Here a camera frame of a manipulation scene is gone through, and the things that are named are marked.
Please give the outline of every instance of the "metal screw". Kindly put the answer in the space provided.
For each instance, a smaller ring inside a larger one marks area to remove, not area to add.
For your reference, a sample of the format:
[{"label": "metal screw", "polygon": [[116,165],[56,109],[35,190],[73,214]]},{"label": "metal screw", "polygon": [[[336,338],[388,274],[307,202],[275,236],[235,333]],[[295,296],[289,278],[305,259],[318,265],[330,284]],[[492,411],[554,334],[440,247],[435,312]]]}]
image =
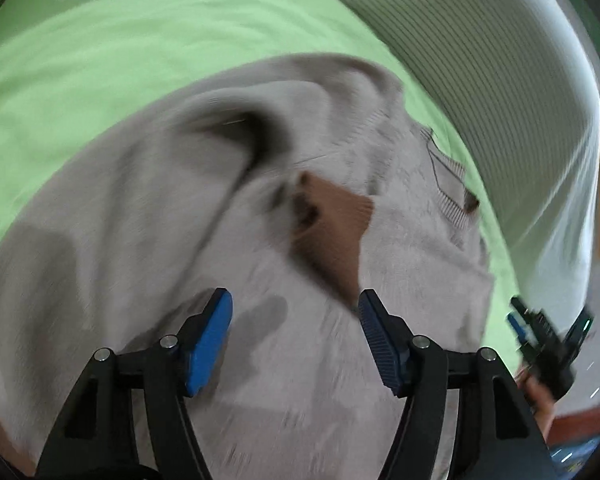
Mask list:
[{"label": "metal screw", "polygon": [[495,361],[498,357],[496,351],[493,348],[485,347],[480,350],[480,355],[483,359],[487,359],[487,361]]},{"label": "metal screw", "polygon": [[108,348],[99,348],[93,353],[93,358],[96,359],[96,361],[106,361],[109,359],[110,355],[111,350]]},{"label": "metal screw", "polygon": [[417,335],[416,337],[413,338],[413,345],[417,346],[417,348],[429,348],[429,345],[431,344],[431,341],[429,341],[429,338],[423,335]]},{"label": "metal screw", "polygon": [[178,344],[178,338],[173,334],[169,334],[160,339],[160,346],[162,348],[173,348]]}]

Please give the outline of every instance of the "bed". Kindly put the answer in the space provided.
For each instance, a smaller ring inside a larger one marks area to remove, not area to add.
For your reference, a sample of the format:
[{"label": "bed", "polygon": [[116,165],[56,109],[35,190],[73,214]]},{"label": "bed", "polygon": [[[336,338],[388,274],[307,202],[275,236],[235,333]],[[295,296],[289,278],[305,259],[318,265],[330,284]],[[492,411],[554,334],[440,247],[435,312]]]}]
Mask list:
[{"label": "bed", "polygon": [[[343,1],[366,18],[354,1]],[[408,113],[429,126],[440,150],[466,168],[465,184],[480,201],[480,231],[495,278],[483,344],[495,348],[514,371],[520,358],[506,315],[519,288],[510,244],[501,230],[502,208],[498,218],[493,206],[494,198],[502,201],[495,195],[502,181],[494,166],[484,165],[486,157],[498,157],[476,147],[469,151],[472,139],[462,137],[454,124],[471,128],[432,86],[435,80],[423,74],[416,78],[414,67],[387,47],[391,41],[374,27],[379,39],[350,8],[339,0],[7,0],[0,8],[0,240],[22,207],[69,158],[162,95],[279,54],[358,56],[400,78]],[[596,158],[596,146],[595,140],[587,143],[589,159]],[[597,160],[594,168],[586,164],[584,186],[594,185]],[[490,181],[483,181],[485,174]],[[585,224],[591,200],[588,194],[583,198]],[[586,248],[591,241],[577,243]],[[541,261],[537,254],[533,258],[533,264]],[[588,273],[587,261],[580,262],[579,273]]]}]

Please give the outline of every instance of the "hand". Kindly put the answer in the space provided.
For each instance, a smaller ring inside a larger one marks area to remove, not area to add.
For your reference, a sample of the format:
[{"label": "hand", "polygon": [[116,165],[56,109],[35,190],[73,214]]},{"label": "hand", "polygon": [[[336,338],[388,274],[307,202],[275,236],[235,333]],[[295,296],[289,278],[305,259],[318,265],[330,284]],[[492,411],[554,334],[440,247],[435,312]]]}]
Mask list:
[{"label": "hand", "polygon": [[546,441],[555,418],[555,399],[551,391],[530,374],[528,370],[524,370],[518,376],[516,382],[526,397],[533,402],[536,409],[534,418]]}]

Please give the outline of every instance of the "gray sweater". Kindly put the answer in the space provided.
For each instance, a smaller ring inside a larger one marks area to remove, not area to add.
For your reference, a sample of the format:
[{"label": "gray sweater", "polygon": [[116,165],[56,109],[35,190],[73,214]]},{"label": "gray sweater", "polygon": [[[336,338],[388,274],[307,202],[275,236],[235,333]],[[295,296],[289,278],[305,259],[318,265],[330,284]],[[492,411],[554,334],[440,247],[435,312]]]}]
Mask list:
[{"label": "gray sweater", "polygon": [[[407,115],[387,70],[275,58],[112,127],[10,228],[0,421],[13,443],[40,455],[95,349],[144,348],[224,286],[235,304],[228,343],[189,405],[214,478],[376,478],[404,402],[382,385],[356,316],[289,255],[280,191],[298,170],[372,196],[362,286],[414,332],[478,348],[491,277],[462,168]],[[146,455],[141,406],[136,415]],[[447,428],[439,470],[451,441]]]}]

